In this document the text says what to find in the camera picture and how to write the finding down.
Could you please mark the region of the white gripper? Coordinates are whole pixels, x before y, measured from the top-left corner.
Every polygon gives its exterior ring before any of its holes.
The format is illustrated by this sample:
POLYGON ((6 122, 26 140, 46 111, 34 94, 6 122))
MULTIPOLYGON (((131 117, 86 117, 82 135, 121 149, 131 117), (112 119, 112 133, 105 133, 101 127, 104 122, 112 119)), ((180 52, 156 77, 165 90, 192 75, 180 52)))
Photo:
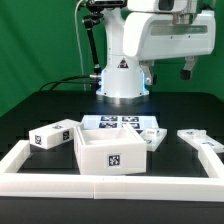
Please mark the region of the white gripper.
POLYGON ((148 86, 157 82, 157 75, 153 71, 153 60, 157 59, 186 57, 180 78, 190 80, 198 61, 197 56, 213 51, 215 33, 212 11, 198 14, 190 25, 173 24, 171 14, 133 12, 125 21, 123 52, 127 57, 141 61, 140 67, 148 86))

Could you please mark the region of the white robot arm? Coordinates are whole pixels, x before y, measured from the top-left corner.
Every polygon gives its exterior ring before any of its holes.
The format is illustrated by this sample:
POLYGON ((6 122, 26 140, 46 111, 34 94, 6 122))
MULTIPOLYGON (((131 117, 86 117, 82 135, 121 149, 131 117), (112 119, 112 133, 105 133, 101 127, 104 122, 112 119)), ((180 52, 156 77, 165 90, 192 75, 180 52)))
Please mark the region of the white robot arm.
POLYGON ((191 78, 201 55, 214 49, 214 9, 204 0, 87 0, 90 24, 103 21, 107 64, 100 72, 100 101, 134 103, 148 98, 156 83, 156 60, 181 58, 183 80, 191 78))

